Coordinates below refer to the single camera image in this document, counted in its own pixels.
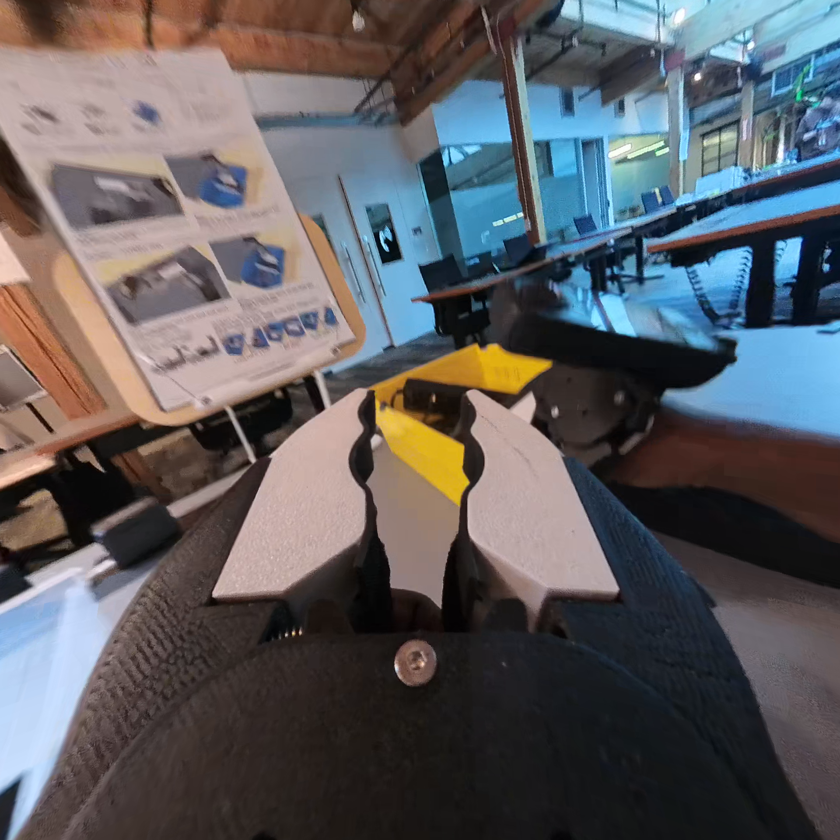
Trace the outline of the black office chair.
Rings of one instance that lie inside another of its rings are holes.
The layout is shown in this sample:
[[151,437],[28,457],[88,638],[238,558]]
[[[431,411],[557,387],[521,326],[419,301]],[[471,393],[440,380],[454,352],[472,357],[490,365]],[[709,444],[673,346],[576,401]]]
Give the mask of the black office chair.
[[[428,293],[466,282],[453,255],[418,268]],[[457,350],[465,348],[468,340],[473,340],[480,347],[487,345],[486,331],[490,326],[488,290],[433,301],[432,307],[436,334],[442,338],[452,338]]]

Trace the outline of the instruction poster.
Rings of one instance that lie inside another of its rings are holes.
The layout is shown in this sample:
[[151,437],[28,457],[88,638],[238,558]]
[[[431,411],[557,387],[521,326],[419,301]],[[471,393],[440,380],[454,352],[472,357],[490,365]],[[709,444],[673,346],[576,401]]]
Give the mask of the instruction poster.
[[2,48],[2,135],[166,413],[330,366],[354,331],[219,49]]

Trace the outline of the black square wall sign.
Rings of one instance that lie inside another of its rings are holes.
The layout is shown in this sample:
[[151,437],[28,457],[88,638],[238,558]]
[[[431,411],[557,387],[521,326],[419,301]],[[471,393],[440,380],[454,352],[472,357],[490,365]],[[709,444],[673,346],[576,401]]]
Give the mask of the black square wall sign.
[[365,214],[374,241],[374,248],[383,266],[403,260],[392,212],[387,203],[365,205]]

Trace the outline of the dark grey small case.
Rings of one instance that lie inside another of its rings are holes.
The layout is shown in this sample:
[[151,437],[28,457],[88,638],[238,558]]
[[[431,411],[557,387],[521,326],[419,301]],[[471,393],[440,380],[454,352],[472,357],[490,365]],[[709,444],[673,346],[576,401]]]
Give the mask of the dark grey small case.
[[171,547],[183,529],[169,508],[155,497],[142,497],[92,523],[90,535],[107,561],[124,571]]

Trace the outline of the small grey framed screen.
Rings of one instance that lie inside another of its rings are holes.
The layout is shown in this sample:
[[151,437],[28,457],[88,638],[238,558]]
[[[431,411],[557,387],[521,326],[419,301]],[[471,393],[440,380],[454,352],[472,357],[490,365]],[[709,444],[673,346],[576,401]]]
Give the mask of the small grey framed screen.
[[1,412],[10,413],[46,397],[47,391],[16,353],[1,345]]

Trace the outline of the wooden-edged office table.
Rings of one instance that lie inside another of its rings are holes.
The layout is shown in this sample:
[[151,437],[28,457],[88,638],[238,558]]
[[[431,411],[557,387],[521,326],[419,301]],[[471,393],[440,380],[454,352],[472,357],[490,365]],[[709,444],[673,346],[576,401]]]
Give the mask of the wooden-edged office table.
[[799,238],[790,323],[812,326],[823,288],[823,255],[828,245],[838,243],[838,195],[838,183],[830,182],[730,206],[673,234],[649,239],[647,252],[667,255],[672,267],[689,268],[725,251],[749,249],[744,326],[764,329],[775,321],[776,244]]
[[459,286],[451,287],[433,293],[425,293],[412,298],[413,303],[426,303],[432,307],[433,301],[441,301],[447,298],[456,298],[471,292],[488,290],[489,310],[490,300],[493,291],[502,284],[509,281],[529,278],[540,280],[545,272],[555,276],[560,270],[572,270],[574,266],[585,263],[594,258],[605,257],[607,252],[618,244],[620,238],[630,235],[633,232],[632,226],[611,227],[605,231],[589,234],[583,238],[573,240],[569,243],[554,245],[539,245],[531,249],[537,252],[538,257],[529,257],[524,264],[514,269],[504,270],[500,273],[487,275],[476,280],[467,280]]

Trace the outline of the yellow plastic bin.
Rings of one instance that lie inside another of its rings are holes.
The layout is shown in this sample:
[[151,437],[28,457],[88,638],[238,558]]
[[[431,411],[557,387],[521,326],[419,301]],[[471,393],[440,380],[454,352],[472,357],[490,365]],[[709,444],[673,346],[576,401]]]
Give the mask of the yellow plastic bin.
[[472,388],[515,402],[551,364],[494,343],[456,350],[371,385],[377,426],[396,457],[458,505],[467,487],[454,437],[462,395]]

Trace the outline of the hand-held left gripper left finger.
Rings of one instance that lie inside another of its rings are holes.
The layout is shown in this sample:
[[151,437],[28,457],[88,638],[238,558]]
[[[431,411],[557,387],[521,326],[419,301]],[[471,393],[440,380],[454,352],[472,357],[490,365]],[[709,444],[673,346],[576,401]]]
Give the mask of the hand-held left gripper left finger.
[[302,626],[325,601],[357,632],[393,630],[390,564],[369,488],[375,407],[373,392],[358,388],[268,458],[213,588],[215,606],[283,604]]

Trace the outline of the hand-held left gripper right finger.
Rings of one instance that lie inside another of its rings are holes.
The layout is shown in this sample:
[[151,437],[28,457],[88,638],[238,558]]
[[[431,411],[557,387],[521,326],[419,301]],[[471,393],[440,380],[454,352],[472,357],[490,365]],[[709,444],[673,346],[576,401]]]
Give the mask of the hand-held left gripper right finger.
[[496,613],[538,630],[556,602],[614,606],[622,593],[560,451],[478,390],[461,403],[467,478],[444,573],[443,626]]

